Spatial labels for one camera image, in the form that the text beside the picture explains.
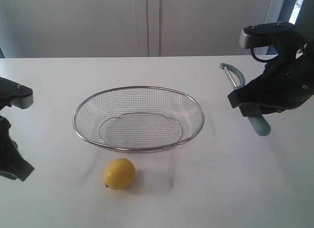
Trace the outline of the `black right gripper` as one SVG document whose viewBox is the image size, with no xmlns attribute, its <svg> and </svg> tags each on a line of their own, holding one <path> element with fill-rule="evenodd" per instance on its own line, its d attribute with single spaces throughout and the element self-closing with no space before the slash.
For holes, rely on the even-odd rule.
<svg viewBox="0 0 314 228">
<path fill-rule="evenodd" d="M 277 56 L 262 76 L 228 95 L 243 117 L 283 112 L 299 107 L 314 94 L 314 41 L 297 32 L 270 36 Z"/>
</svg>

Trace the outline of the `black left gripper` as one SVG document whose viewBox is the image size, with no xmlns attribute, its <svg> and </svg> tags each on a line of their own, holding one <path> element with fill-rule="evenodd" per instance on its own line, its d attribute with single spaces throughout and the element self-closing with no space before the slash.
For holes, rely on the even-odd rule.
<svg viewBox="0 0 314 228">
<path fill-rule="evenodd" d="M 18 145 L 9 135 L 10 128 L 10 122 L 1 116 L 0 176 L 10 180 L 25 181 L 34 171 L 34 167 L 19 155 Z"/>
</svg>

